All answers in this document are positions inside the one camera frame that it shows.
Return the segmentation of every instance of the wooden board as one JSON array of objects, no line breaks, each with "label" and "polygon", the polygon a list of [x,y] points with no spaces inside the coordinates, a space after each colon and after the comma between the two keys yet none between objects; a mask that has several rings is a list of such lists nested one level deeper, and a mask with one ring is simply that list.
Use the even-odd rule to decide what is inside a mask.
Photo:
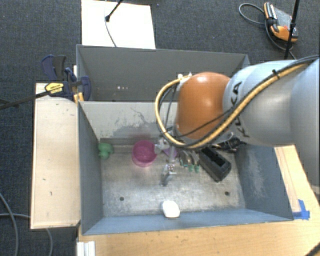
[{"label": "wooden board", "polygon": [[309,220],[219,226],[171,231],[82,236],[95,241],[97,256],[304,256],[320,241],[320,207],[294,146],[276,148],[280,168],[289,172]]},{"label": "wooden board", "polygon": [[49,96],[35,101],[31,229],[75,226],[81,218],[76,124],[74,102]]}]

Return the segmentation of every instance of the blue tape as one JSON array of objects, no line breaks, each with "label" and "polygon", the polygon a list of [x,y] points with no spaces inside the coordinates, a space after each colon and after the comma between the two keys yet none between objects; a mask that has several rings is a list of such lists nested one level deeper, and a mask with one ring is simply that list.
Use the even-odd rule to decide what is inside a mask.
[{"label": "blue tape", "polygon": [[301,211],[293,212],[293,217],[295,220],[309,220],[310,219],[310,211],[306,210],[305,203],[303,200],[298,199]]}]

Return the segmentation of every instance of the gray carpet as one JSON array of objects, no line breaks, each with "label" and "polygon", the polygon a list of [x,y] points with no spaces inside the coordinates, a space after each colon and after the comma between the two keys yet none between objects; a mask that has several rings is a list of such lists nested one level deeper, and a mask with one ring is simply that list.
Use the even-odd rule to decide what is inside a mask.
[{"label": "gray carpet", "polygon": [[[264,26],[244,20],[238,13],[242,0],[132,0],[151,5],[158,49],[248,54],[257,64],[279,60],[284,52],[274,47]],[[262,8],[264,1],[250,0]],[[276,7],[292,13],[293,0],[275,0]],[[263,21],[255,9],[245,14]],[[319,54],[320,1],[301,1],[299,39],[292,52],[297,58]],[[40,61],[48,54],[66,55],[66,67],[76,63],[81,43],[80,0],[0,1],[0,99],[14,101],[32,95],[34,84],[46,80]],[[0,110],[0,192],[14,213],[30,214],[33,149],[33,103]],[[0,203],[0,213],[6,209]],[[26,220],[17,221],[19,255],[47,255],[45,232],[29,231]],[[75,255],[75,229],[52,230],[55,256]],[[9,218],[0,219],[0,255],[13,255],[15,236]]]}]

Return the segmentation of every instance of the orange device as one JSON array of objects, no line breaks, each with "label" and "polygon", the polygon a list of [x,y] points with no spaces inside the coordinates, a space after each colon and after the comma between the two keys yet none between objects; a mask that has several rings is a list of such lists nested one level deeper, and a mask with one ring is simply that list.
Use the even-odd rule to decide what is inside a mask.
[{"label": "orange device", "polygon": [[[263,5],[264,15],[266,17],[268,29],[272,35],[288,41],[290,33],[291,16],[284,11],[274,7],[270,2],[265,2]],[[298,31],[296,28],[292,32],[292,42],[297,41]]]}]

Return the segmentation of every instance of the green object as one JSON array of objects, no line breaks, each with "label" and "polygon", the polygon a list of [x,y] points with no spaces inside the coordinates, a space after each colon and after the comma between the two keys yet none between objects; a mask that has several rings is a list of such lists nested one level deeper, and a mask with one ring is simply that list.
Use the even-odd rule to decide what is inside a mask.
[{"label": "green object", "polygon": [[192,164],[188,165],[188,170],[191,173],[194,170],[194,166]]},{"label": "green object", "polygon": [[195,166],[194,166],[194,171],[198,174],[198,173],[199,173],[199,170],[200,170],[199,164],[195,165]]},{"label": "green object", "polygon": [[114,153],[114,147],[109,144],[109,143],[99,143],[98,145],[98,149],[102,152],[102,151],[105,151],[105,152],[108,152],[110,154],[113,154]]},{"label": "green object", "polygon": [[100,153],[99,153],[99,157],[101,158],[101,159],[108,159],[108,157],[109,157],[109,153],[107,152],[107,151],[100,151]]}]

